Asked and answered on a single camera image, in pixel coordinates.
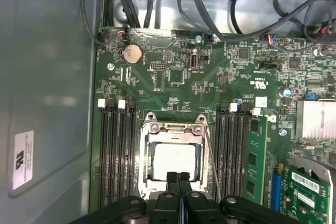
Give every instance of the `capacitor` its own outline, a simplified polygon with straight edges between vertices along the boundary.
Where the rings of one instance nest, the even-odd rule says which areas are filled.
[[[122,57],[127,64],[137,65],[142,61],[142,50],[136,44],[129,44],[122,51]]]
[[[279,95],[281,97],[290,98],[290,96],[292,95],[292,92],[289,89],[281,89],[279,92]]]

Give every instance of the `green circuit board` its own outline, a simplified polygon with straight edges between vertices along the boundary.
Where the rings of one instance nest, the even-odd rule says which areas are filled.
[[[112,27],[100,29],[106,39],[117,31]],[[195,42],[196,36],[201,36],[201,43]],[[280,38],[277,42],[288,49],[306,46],[302,39]],[[122,54],[127,45],[140,47],[140,62],[131,65],[125,62]],[[218,150],[221,137],[231,137],[221,132],[227,125],[220,115],[224,110],[219,108],[231,103],[242,103],[239,106],[258,115],[251,114],[243,122],[246,130],[238,127],[235,135],[241,138],[246,135],[249,151],[240,152],[247,162],[246,174],[255,172],[255,167],[250,166],[255,160],[249,159],[249,155],[253,152],[258,155],[254,187],[247,185],[248,178],[242,185],[255,195],[245,197],[270,207],[271,175],[280,163],[286,164],[290,157],[297,155],[336,165],[332,157],[336,151],[334,141],[316,140],[312,150],[306,148],[307,141],[295,139],[295,101],[310,92],[317,98],[334,98],[335,59],[336,55],[321,56],[314,50],[297,55],[279,52],[263,39],[210,42],[203,33],[176,30],[132,28],[126,37],[119,37],[111,46],[98,47],[90,211],[127,194],[139,194],[136,184],[139,133],[148,112],[154,112],[160,120],[174,122],[193,122],[197,115],[205,115],[219,163],[223,159]],[[290,98],[283,97],[284,90],[291,91]],[[102,116],[99,99],[110,103],[112,114]],[[129,113],[113,114],[119,100],[126,101]],[[260,113],[254,111],[255,108],[259,108]],[[115,123],[104,133],[102,125],[109,125],[111,120]],[[252,120],[260,121],[259,127],[262,125],[262,132],[256,139],[261,145],[257,147],[251,145],[255,137],[250,132]],[[111,130],[116,131],[116,138],[122,141],[104,143],[102,140],[107,139],[106,134]],[[211,174],[209,178],[214,187]],[[220,173],[219,178],[222,182],[224,175]]]

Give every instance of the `mounting screw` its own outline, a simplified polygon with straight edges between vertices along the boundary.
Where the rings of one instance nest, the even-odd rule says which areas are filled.
[[[193,197],[193,198],[198,198],[198,197],[200,196],[199,193],[196,193],[196,192],[191,193],[190,195],[191,195],[191,197]]]
[[[194,132],[195,132],[195,134],[201,134],[201,132],[202,132],[201,127],[195,127]]]
[[[290,197],[288,195],[285,195],[285,202],[290,202]]]
[[[194,40],[195,40],[196,43],[202,43],[202,37],[201,37],[201,35],[195,36]]]
[[[286,135],[287,135],[287,131],[286,131],[285,129],[281,129],[281,130],[279,131],[279,135],[280,135],[280,136],[286,136]]]
[[[227,198],[226,201],[229,202],[230,204],[237,203],[236,199],[234,199],[234,198]]]
[[[114,64],[108,63],[107,64],[107,69],[110,70],[110,71],[112,71],[114,69]]]
[[[151,132],[156,133],[159,131],[159,126],[157,124],[152,124],[151,125]]]

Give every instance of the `label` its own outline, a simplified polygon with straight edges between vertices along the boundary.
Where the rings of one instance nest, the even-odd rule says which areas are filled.
[[[33,178],[34,131],[16,134],[14,141],[13,190]]]
[[[315,208],[315,202],[312,201],[310,198],[306,197],[305,195],[298,192],[298,199],[302,200],[304,203],[306,203],[308,206]]]
[[[313,190],[316,193],[320,193],[320,186],[318,184],[316,184],[313,181],[310,181],[308,179],[306,179],[305,177],[302,177],[299,174],[296,173],[292,173],[292,179],[302,185],[304,185],[305,187],[309,188],[310,190]]]

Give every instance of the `integrated circuit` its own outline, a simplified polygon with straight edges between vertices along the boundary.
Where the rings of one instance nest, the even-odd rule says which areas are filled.
[[[288,67],[289,69],[299,69],[300,66],[300,59],[297,57],[289,58]]]
[[[249,59],[249,49],[248,48],[239,48],[238,50],[238,58],[241,60],[248,60]]]

